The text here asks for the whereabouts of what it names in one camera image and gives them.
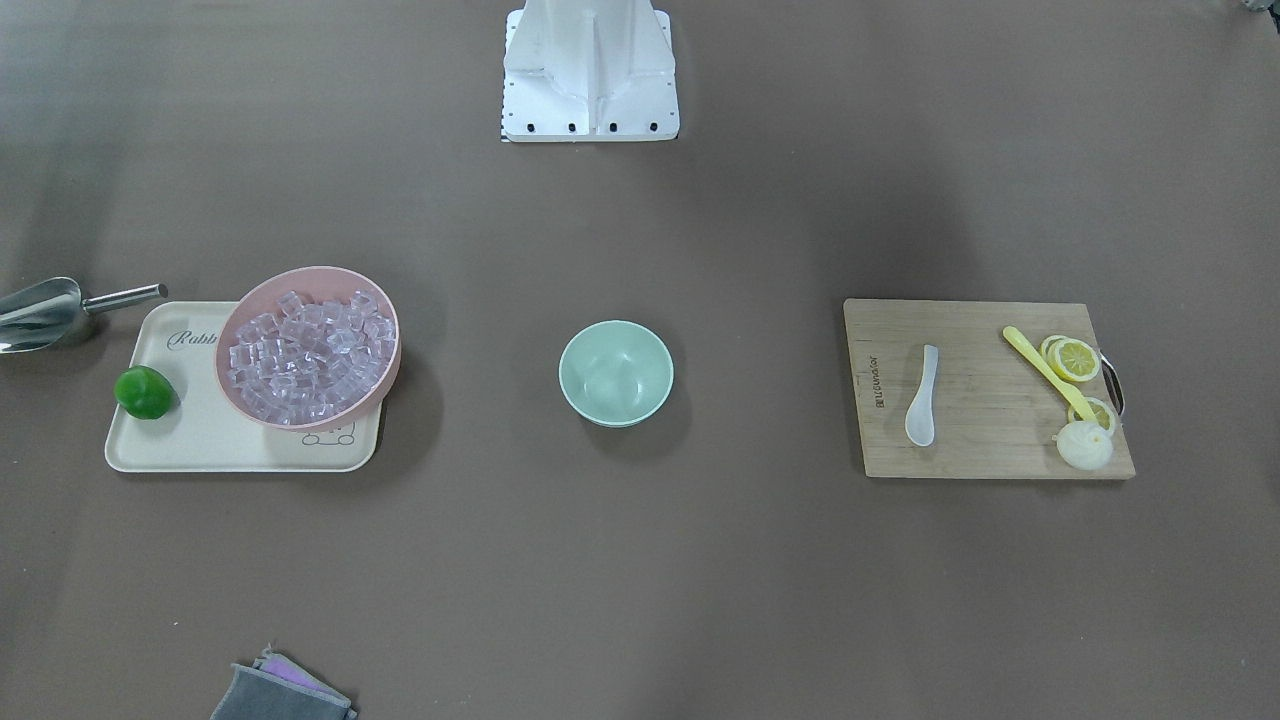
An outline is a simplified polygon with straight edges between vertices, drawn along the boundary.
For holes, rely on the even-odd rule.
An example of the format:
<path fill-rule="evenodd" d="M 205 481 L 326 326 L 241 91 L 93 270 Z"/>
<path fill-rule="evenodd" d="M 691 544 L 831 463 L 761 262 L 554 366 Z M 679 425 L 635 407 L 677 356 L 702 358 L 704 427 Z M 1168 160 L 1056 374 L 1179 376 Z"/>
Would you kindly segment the steel ice scoop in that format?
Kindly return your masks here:
<path fill-rule="evenodd" d="M 78 281 L 54 277 L 3 297 L 1 351 L 77 345 L 93 333 L 97 316 L 166 296 L 168 287 L 156 283 L 92 297 Z"/>

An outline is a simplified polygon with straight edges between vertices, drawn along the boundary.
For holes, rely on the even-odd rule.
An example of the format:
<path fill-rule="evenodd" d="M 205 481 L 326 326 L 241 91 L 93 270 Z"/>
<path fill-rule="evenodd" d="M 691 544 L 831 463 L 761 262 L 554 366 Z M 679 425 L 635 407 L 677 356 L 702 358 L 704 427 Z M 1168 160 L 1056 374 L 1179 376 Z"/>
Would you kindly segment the yellow plastic knife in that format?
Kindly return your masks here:
<path fill-rule="evenodd" d="M 1015 327 L 1006 325 L 1001 329 L 1005 341 L 1023 356 L 1056 391 L 1065 398 L 1068 405 L 1080 416 L 1083 421 L 1097 423 L 1097 416 L 1085 396 L 1071 383 L 1066 382 L 1051 368 L 1041 356 L 1036 346 Z"/>

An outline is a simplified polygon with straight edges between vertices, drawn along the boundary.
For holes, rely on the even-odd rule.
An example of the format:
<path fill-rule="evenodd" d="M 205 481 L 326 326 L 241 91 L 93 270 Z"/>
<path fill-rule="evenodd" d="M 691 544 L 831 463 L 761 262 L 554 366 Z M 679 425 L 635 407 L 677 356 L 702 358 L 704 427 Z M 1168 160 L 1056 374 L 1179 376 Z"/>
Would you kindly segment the green lime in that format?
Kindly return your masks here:
<path fill-rule="evenodd" d="M 157 420 L 175 409 L 179 397 L 170 380 L 146 365 L 122 372 L 113 386 L 116 405 L 140 420 Z"/>

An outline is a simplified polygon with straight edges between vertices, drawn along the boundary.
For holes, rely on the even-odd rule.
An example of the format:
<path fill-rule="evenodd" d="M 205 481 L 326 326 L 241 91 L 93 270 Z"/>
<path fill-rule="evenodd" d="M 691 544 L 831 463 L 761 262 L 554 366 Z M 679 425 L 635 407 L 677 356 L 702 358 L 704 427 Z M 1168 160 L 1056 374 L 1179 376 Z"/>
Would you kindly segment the white ceramic spoon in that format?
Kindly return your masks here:
<path fill-rule="evenodd" d="M 934 443 L 934 384 L 940 364 L 940 351 L 933 345 L 923 346 L 922 375 L 904 418 L 908 439 L 916 447 Z"/>

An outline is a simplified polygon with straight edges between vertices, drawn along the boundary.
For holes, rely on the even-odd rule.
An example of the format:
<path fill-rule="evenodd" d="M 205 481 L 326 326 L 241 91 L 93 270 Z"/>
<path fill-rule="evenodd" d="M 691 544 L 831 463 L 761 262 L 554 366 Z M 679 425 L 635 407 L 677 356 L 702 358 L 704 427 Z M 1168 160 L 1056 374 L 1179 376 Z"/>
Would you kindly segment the mint green bowl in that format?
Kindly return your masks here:
<path fill-rule="evenodd" d="M 598 427 L 634 427 L 659 411 L 675 387 L 666 342 L 635 322 L 598 322 L 564 346 L 557 368 L 566 402 Z"/>

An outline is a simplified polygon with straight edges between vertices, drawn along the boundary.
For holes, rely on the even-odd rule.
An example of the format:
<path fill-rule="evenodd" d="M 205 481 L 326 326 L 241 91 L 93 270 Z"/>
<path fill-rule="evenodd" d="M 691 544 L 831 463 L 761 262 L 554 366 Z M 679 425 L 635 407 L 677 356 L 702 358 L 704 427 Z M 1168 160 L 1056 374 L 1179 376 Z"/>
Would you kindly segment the cream serving tray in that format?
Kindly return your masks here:
<path fill-rule="evenodd" d="M 131 361 L 174 387 L 177 404 L 156 420 L 118 409 L 104 446 L 108 464 L 125 473 L 352 471 L 375 452 L 381 405 L 324 430 L 268 429 L 239 414 L 215 377 L 218 333 L 233 301 L 173 301 L 143 319 Z"/>

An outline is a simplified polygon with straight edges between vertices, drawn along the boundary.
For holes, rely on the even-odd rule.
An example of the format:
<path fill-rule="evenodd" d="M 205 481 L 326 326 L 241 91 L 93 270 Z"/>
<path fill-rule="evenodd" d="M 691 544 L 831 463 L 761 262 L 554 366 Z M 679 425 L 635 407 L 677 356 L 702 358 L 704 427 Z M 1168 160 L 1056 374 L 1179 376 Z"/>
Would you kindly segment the pink bowl of ice cubes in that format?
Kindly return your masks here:
<path fill-rule="evenodd" d="M 303 266 L 251 290 L 218 334 L 214 380 L 241 416 L 317 433 L 376 414 L 404 351 L 399 314 L 366 275 Z"/>

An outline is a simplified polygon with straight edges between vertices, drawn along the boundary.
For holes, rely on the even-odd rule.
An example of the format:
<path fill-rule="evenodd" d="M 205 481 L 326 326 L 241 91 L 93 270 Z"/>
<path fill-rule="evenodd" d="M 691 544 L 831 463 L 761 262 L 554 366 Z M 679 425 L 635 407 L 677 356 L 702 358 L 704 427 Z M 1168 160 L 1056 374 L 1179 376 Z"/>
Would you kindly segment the bamboo cutting board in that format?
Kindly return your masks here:
<path fill-rule="evenodd" d="M 1004 338 L 1065 334 L 1097 345 L 1083 304 L 847 299 L 844 322 L 864 469 L 870 478 L 946 480 L 1126 480 L 1137 470 L 1121 430 L 1105 468 L 1083 471 L 1059 455 L 1065 398 Z M 924 347 L 940 352 L 934 441 L 905 429 Z"/>

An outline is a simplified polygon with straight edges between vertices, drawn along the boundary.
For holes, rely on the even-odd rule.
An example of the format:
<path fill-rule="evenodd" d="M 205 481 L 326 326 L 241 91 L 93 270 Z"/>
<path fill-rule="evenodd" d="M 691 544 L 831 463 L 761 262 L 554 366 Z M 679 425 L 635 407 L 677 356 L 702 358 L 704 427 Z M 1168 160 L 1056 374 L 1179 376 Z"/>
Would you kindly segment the lemon slice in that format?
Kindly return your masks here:
<path fill-rule="evenodd" d="M 1101 357 L 1085 341 L 1065 334 L 1052 334 L 1039 343 L 1039 355 L 1062 380 L 1085 383 L 1101 369 Z"/>
<path fill-rule="evenodd" d="M 1110 407 L 1110 405 L 1097 397 L 1085 396 L 1085 402 L 1089 405 L 1091 411 L 1094 415 L 1094 421 L 1105 432 L 1106 436 L 1115 436 L 1116 429 L 1120 427 L 1119 415 Z M 1068 405 L 1068 421 L 1084 421 L 1085 419 L 1075 410 L 1074 406 Z"/>

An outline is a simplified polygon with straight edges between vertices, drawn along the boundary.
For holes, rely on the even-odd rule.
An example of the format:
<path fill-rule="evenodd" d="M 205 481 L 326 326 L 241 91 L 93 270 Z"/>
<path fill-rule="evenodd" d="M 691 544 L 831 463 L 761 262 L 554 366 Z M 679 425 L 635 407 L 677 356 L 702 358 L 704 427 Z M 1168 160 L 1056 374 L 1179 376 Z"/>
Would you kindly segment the white lemon end piece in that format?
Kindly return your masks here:
<path fill-rule="evenodd" d="M 1096 421 L 1069 421 L 1053 437 L 1060 457 L 1071 468 L 1094 471 L 1114 455 L 1112 436 Z"/>

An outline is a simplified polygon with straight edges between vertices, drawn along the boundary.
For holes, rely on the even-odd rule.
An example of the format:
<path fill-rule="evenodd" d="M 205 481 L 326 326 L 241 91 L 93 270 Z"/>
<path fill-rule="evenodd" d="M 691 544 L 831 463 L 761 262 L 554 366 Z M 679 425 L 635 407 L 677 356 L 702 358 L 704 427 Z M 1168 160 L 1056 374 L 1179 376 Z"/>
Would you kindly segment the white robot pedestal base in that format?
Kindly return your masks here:
<path fill-rule="evenodd" d="M 503 141 L 678 137 L 671 18 L 652 3 L 526 1 L 504 29 Z"/>

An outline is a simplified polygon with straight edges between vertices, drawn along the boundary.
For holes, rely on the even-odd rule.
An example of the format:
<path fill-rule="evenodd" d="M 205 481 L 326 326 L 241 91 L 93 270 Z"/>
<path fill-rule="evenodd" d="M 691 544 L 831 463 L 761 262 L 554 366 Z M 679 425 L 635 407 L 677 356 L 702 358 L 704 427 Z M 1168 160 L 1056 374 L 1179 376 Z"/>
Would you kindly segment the grey folded cloth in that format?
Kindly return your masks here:
<path fill-rule="evenodd" d="M 266 648 L 234 664 L 211 719 L 356 719 L 353 701 L 285 653 Z"/>

